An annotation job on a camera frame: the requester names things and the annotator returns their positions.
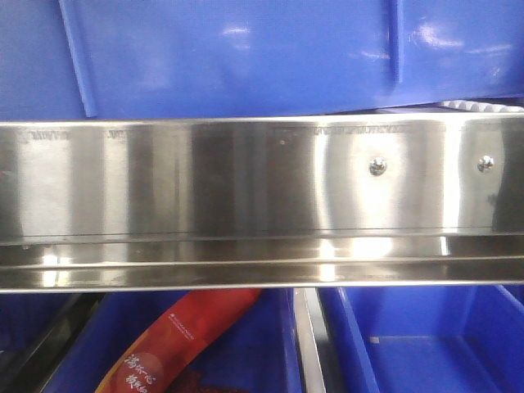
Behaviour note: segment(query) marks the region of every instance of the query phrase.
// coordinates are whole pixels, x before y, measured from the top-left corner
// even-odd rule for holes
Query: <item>red plastic bag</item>
[[[258,299],[260,289],[191,291],[120,357],[95,393],[162,393]]]

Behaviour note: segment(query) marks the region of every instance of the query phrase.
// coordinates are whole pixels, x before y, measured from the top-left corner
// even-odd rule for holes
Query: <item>blue storage bin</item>
[[[515,296],[515,299],[524,304],[524,286],[523,285],[506,285],[505,288]]]
[[[503,287],[329,288],[347,390],[524,391],[524,306]]]
[[[523,20],[522,0],[3,0],[0,120],[521,97]]]
[[[70,295],[0,295],[0,350],[22,350],[45,329]]]
[[[45,392],[92,393],[113,363],[184,291],[110,294]],[[265,290],[255,305],[188,367],[204,386],[250,393],[302,391],[291,291]]]

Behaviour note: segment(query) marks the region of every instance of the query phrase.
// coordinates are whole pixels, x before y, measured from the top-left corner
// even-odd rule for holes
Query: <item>reflective metal surface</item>
[[[519,113],[0,123],[0,289],[522,281],[523,152]]]
[[[311,297],[311,294],[308,294],[308,291],[314,291],[314,289],[295,289],[293,299],[302,379],[305,393],[326,393],[322,365],[315,340],[313,315],[308,302],[308,297]]]

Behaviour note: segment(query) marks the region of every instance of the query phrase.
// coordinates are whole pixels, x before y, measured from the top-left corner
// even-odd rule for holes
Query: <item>metal rail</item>
[[[0,291],[524,281],[524,114],[0,123]]]

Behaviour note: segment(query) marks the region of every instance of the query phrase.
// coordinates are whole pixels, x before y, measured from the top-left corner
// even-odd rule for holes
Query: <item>screw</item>
[[[386,160],[384,160],[382,157],[374,158],[369,163],[369,173],[373,176],[380,176],[384,172],[386,172],[387,169],[387,163]]]
[[[489,172],[493,169],[493,165],[495,165],[495,160],[491,156],[483,156],[477,164],[478,170],[481,172]]]

